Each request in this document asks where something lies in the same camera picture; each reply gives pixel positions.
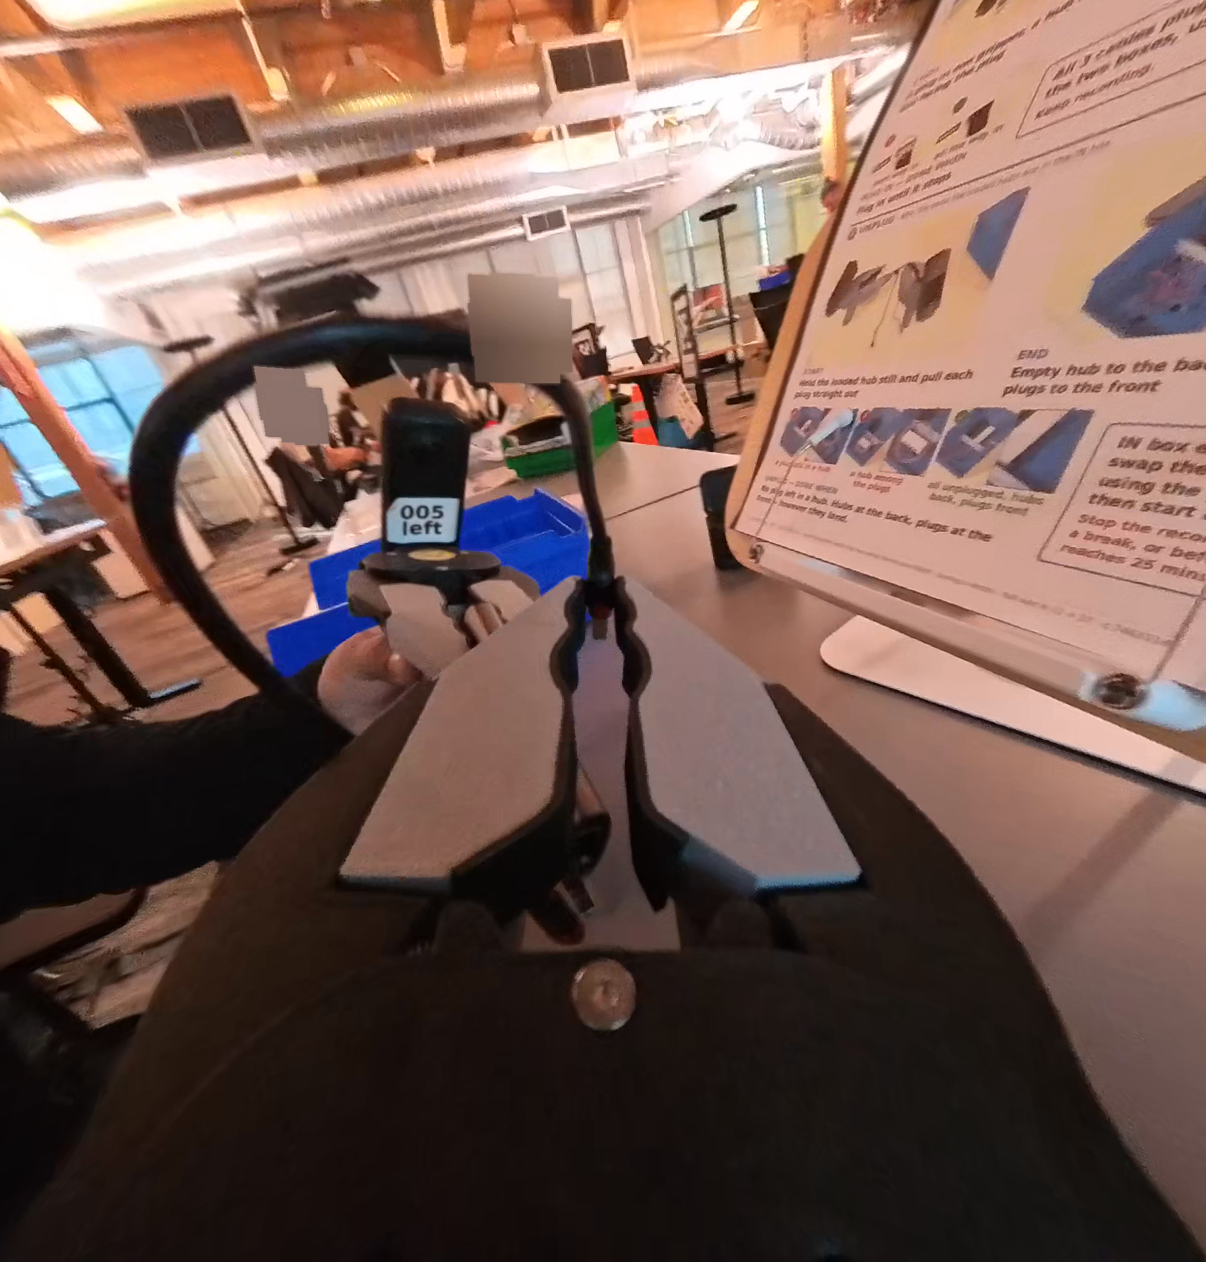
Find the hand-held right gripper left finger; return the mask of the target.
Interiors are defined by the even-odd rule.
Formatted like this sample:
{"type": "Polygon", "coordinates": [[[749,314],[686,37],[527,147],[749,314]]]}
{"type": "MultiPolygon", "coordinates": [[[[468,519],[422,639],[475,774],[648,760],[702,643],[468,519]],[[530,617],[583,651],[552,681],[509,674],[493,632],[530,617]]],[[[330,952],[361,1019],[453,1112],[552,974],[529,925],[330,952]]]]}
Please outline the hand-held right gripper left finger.
{"type": "Polygon", "coordinates": [[[573,856],[584,584],[569,577],[428,691],[340,881],[418,897],[541,897],[573,856]]]}

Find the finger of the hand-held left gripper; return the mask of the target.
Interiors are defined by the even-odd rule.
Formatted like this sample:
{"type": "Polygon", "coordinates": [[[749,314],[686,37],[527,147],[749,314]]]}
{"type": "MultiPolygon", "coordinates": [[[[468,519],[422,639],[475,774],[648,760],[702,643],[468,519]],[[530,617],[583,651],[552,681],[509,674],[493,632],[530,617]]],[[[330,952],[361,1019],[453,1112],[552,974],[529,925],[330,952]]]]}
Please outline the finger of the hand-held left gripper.
{"type": "Polygon", "coordinates": [[[388,592],[387,639],[392,652],[435,681],[464,655],[464,634],[442,592],[388,592]]]}
{"type": "Polygon", "coordinates": [[[531,597],[523,588],[470,588],[467,638],[472,644],[480,644],[530,607],[531,597]]]}

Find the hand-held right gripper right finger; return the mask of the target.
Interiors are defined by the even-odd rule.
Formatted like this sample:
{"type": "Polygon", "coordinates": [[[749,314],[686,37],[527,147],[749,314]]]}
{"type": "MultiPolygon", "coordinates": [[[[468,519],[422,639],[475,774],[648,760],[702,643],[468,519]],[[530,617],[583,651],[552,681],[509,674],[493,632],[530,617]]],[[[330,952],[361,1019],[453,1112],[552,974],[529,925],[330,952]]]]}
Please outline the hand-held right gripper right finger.
{"type": "Polygon", "coordinates": [[[621,581],[634,869],[656,910],[857,885],[864,874],[763,677],[621,581]]]}

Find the blue plastic bin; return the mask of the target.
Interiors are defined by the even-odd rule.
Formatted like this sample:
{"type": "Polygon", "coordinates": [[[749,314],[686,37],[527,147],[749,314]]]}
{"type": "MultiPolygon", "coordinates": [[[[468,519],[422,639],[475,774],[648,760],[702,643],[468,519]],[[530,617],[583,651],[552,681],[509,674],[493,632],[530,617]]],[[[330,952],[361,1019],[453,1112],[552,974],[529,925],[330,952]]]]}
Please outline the blue plastic bin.
{"type": "MultiPolygon", "coordinates": [[[[529,576],[541,593],[568,577],[583,578],[589,560],[585,515],[575,503],[547,492],[505,496],[467,507],[460,543],[493,553],[508,568],[529,576]]],[[[283,676],[325,659],[343,642],[375,626],[350,610],[347,584],[362,560],[380,548],[376,527],[341,532],[341,544],[309,565],[313,602],[303,618],[271,628],[269,653],[283,676]]]]}

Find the person's left forearm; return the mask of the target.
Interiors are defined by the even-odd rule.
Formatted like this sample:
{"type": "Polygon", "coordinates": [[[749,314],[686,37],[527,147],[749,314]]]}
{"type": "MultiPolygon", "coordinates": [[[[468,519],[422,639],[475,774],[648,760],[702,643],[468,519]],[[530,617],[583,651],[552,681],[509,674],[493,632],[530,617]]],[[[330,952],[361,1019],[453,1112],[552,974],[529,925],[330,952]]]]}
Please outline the person's left forearm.
{"type": "Polygon", "coordinates": [[[177,720],[44,727],[0,711],[0,924],[232,860],[349,743],[320,660],[177,720]]]}

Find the person's left hand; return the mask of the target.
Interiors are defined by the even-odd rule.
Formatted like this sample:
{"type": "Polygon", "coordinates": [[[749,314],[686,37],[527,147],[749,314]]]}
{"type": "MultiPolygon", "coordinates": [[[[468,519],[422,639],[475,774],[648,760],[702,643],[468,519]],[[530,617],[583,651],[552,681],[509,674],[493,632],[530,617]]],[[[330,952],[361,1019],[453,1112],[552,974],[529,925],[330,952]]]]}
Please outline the person's left hand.
{"type": "Polygon", "coordinates": [[[316,695],[322,711],[349,735],[359,736],[424,674],[389,643],[380,627],[346,639],[324,663],[316,695]]]}

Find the green bin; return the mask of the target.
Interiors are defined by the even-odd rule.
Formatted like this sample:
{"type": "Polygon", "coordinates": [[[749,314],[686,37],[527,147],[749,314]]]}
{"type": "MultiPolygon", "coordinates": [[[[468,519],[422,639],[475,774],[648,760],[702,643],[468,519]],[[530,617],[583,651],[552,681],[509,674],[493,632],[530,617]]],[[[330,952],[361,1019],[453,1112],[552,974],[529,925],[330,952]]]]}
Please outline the green bin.
{"type": "MultiPolygon", "coordinates": [[[[600,457],[619,442],[615,406],[605,400],[592,411],[593,454],[600,457]]],[[[531,404],[501,435],[506,465],[529,481],[576,468],[573,442],[566,417],[550,401],[531,404]]]]}

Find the white stand base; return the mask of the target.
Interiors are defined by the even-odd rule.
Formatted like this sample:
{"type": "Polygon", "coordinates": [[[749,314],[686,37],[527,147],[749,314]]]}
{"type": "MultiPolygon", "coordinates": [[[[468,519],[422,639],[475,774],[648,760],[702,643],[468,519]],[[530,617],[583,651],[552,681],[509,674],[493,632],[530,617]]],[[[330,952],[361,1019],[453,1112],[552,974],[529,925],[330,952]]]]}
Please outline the white stand base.
{"type": "Polygon", "coordinates": [[[1206,797],[1206,765],[1145,735],[853,617],[820,648],[841,674],[1206,797]]]}

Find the black device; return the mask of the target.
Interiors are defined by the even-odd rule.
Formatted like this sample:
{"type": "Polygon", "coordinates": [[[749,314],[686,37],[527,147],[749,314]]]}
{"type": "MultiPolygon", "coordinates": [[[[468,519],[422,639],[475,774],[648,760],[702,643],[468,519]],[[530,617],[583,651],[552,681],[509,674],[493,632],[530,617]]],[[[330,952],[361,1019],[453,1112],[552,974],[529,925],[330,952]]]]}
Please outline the black device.
{"type": "Polygon", "coordinates": [[[747,569],[747,565],[732,552],[726,522],[736,473],[738,465],[722,465],[703,473],[700,481],[711,559],[715,569],[722,573],[738,573],[747,569]]]}

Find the black floor lamp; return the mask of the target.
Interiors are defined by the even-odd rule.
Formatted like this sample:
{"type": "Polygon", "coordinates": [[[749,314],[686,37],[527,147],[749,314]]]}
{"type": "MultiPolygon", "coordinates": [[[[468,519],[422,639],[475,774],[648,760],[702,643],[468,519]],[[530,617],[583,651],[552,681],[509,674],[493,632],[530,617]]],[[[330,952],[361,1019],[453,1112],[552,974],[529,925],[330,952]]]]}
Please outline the black floor lamp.
{"type": "Polygon", "coordinates": [[[718,251],[719,251],[719,260],[722,266],[722,287],[723,287],[723,296],[724,296],[724,310],[726,310],[726,318],[727,318],[727,325],[728,325],[728,331],[731,338],[731,358],[732,358],[732,371],[734,371],[734,379],[735,379],[734,392],[731,392],[726,397],[726,402],[730,406],[744,406],[755,401],[755,393],[753,393],[753,389],[751,389],[749,386],[745,386],[743,380],[743,368],[744,368],[745,355],[744,355],[743,343],[739,339],[738,314],[735,309],[735,293],[734,293],[734,284],[732,284],[731,264],[728,260],[726,226],[724,226],[726,220],[730,216],[735,214],[736,210],[738,210],[738,205],[735,202],[726,201],[724,204],[722,202],[717,206],[713,206],[710,210],[703,212],[701,214],[701,222],[706,225],[713,225],[717,229],[717,237],[718,237],[718,251]]]}

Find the instruction sheet on wooden board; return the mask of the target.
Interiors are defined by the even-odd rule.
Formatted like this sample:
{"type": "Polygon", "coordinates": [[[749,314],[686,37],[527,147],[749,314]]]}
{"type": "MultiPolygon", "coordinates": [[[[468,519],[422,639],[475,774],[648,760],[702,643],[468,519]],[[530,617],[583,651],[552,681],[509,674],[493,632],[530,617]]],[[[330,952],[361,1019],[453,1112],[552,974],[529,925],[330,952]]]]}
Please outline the instruction sheet on wooden board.
{"type": "Polygon", "coordinates": [[[939,3],[772,371],[745,565],[1206,765],[1206,1],[939,3]]]}

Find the silver air duct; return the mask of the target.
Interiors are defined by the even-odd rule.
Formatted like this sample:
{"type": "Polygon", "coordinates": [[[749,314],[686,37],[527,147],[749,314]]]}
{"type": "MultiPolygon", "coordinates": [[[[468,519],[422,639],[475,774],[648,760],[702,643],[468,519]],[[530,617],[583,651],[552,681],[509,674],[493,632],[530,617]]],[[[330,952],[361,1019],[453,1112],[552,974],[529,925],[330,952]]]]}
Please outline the silver air duct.
{"type": "Polygon", "coordinates": [[[718,183],[814,154],[811,85],[638,101],[611,118],[418,118],[295,147],[150,164],[128,146],[0,162],[0,250],[37,248],[95,289],[131,293],[271,276],[472,225],[639,201],[705,171],[718,183]]]}

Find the wooden post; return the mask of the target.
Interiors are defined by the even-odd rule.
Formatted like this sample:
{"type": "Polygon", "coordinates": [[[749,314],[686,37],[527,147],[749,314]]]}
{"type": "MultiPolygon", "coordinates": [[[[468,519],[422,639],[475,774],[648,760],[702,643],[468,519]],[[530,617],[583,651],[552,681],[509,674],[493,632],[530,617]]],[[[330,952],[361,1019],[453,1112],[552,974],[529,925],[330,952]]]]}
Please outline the wooden post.
{"type": "Polygon", "coordinates": [[[173,602],[170,589],[152,560],[139,531],[128,494],[118,489],[112,476],[87,446],[60,405],[19,337],[0,323],[0,385],[23,406],[31,422],[44,434],[61,461],[74,476],[86,501],[116,538],[149,590],[164,603],[173,602]]]}

